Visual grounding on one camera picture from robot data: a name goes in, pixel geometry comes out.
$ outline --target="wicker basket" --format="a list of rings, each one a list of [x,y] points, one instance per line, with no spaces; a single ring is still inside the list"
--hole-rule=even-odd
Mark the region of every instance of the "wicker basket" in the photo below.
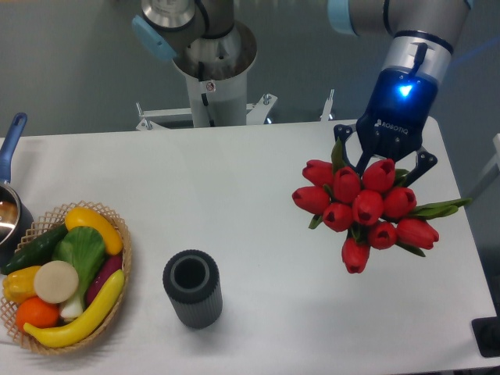
[[[16,325],[16,311],[17,304],[7,301],[3,296],[0,299],[0,319],[2,319],[4,326],[7,328],[7,334],[12,340],[19,344],[21,348],[30,349],[32,352],[42,355],[58,355],[67,352],[72,352],[79,348],[89,345],[98,337],[112,322],[116,312],[120,308],[127,289],[128,279],[130,276],[130,268],[132,263],[132,253],[130,248],[130,232],[125,224],[125,221],[120,218],[115,211],[109,207],[105,207],[101,203],[71,203],[69,205],[62,205],[61,207],[54,208],[51,212],[46,212],[44,216],[40,216],[38,221],[31,224],[31,228],[26,231],[26,235],[21,239],[20,244],[17,246],[17,251],[21,249],[26,243],[32,241],[34,238],[44,233],[45,231],[56,227],[64,222],[66,214],[74,207],[87,207],[103,215],[119,232],[123,240],[123,273],[125,275],[125,285],[123,290],[113,306],[109,315],[104,319],[102,324],[87,338],[77,342],[76,344],[66,346],[64,348],[48,348],[40,344],[37,340],[28,334],[23,334],[17,329]]]

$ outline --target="purple eggplant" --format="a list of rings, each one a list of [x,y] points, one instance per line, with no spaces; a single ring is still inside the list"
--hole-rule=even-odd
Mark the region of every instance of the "purple eggplant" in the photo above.
[[[85,302],[89,306],[92,301],[94,301],[95,296],[102,288],[102,285],[108,280],[108,278],[115,273],[117,270],[122,269],[122,255],[114,255],[105,261],[101,270],[97,274],[97,277],[92,281],[90,287],[88,287],[87,295],[85,296]]]

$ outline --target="tulip bud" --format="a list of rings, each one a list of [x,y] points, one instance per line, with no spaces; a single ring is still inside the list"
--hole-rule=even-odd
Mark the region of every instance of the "tulip bud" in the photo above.
[[[399,219],[416,207],[415,193],[407,187],[395,187],[384,199],[384,215]]]
[[[342,261],[349,273],[361,273],[370,257],[370,246],[356,243],[354,238],[348,238],[342,246]]]
[[[332,203],[323,212],[323,222],[336,232],[347,230],[353,221],[351,207],[342,203]]]
[[[392,188],[395,177],[394,161],[392,159],[385,159],[369,166],[362,175],[362,182],[365,189],[384,193]]]
[[[334,197],[343,202],[351,203],[361,191],[358,174],[351,167],[340,168],[334,177]]]
[[[368,231],[368,243],[379,250],[390,248],[397,240],[396,228],[387,221],[373,225]]]
[[[402,219],[398,223],[396,233],[403,244],[427,250],[434,247],[435,241],[439,241],[439,233],[424,220]]]
[[[300,187],[291,198],[298,207],[314,215],[323,215],[330,204],[330,196],[322,187],[317,186]]]
[[[354,220],[362,225],[374,225],[384,212],[384,201],[376,191],[361,190],[352,203]]]
[[[331,188],[334,186],[334,171],[331,162],[309,160],[307,167],[302,170],[302,176],[320,188],[325,184]]]

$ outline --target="gripper logo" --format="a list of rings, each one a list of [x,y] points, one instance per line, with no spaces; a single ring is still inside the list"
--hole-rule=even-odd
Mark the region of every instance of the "gripper logo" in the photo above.
[[[382,121],[381,119],[377,120],[375,127],[386,127],[387,129],[391,129],[395,132],[408,135],[408,129],[406,129],[405,127],[397,127],[396,125],[393,125],[392,123],[386,123],[385,121]]]

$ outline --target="saucepan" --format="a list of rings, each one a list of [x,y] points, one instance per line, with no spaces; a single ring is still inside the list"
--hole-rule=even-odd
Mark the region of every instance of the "saucepan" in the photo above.
[[[33,222],[30,211],[10,187],[12,158],[26,122],[26,113],[17,113],[0,148],[0,267],[12,258],[21,237]]]

